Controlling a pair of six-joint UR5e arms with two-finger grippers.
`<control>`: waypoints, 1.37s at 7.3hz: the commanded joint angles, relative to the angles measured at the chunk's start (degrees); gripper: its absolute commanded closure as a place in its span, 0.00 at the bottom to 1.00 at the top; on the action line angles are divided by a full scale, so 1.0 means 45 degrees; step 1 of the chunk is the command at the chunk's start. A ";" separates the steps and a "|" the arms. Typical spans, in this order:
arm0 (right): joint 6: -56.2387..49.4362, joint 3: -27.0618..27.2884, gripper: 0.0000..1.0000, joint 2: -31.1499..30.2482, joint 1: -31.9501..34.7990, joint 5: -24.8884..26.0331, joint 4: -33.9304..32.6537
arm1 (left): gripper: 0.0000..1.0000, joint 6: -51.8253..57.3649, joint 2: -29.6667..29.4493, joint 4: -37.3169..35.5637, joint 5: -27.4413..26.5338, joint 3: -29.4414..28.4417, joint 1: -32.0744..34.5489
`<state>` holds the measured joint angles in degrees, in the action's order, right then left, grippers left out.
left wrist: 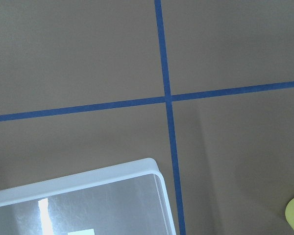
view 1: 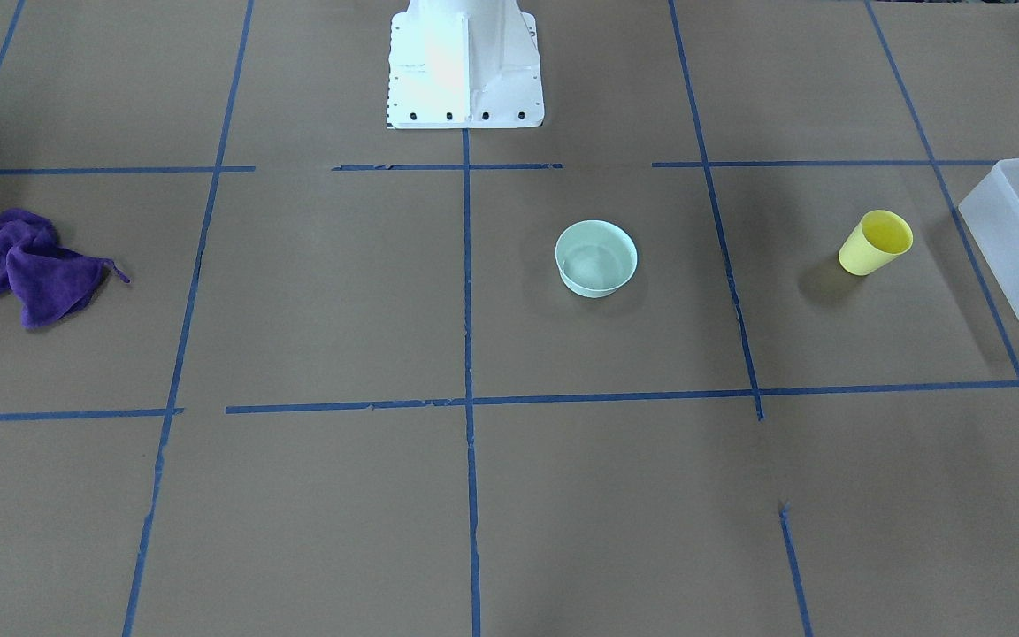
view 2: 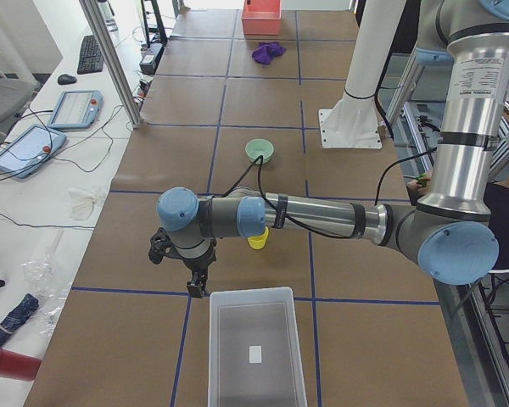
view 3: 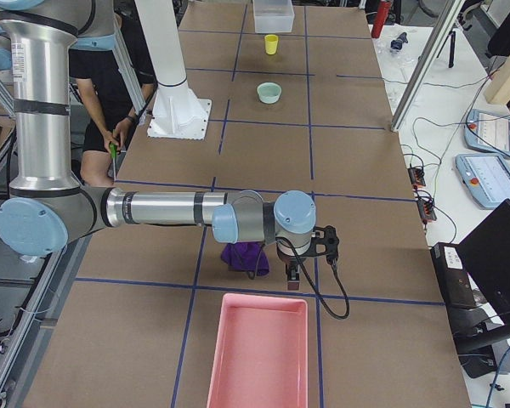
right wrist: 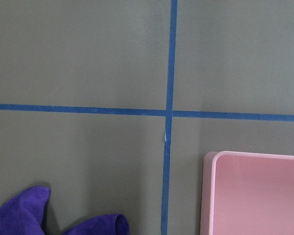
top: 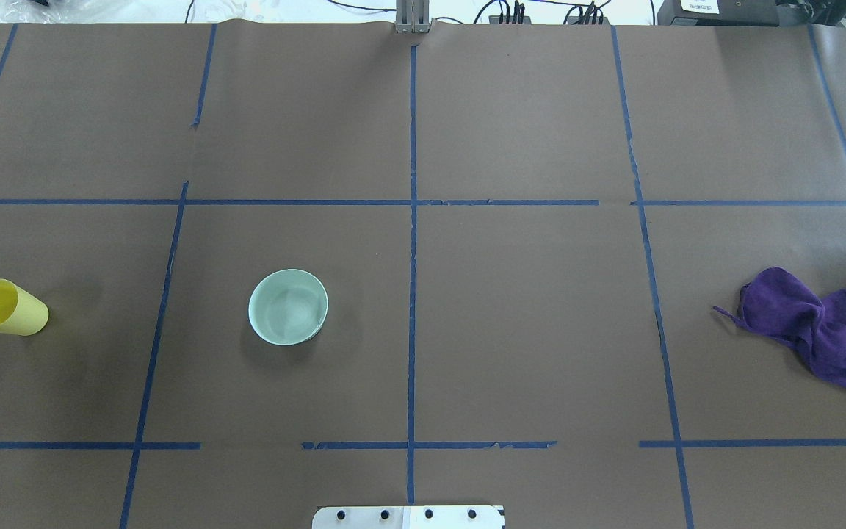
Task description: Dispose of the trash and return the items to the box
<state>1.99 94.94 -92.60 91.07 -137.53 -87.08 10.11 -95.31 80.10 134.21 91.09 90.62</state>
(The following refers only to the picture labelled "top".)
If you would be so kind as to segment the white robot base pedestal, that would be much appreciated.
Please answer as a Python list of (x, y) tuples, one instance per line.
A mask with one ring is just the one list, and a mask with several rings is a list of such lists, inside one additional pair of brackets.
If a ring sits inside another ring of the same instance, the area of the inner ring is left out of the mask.
[(504, 508), (495, 505), (328, 506), (312, 528), (505, 528)]

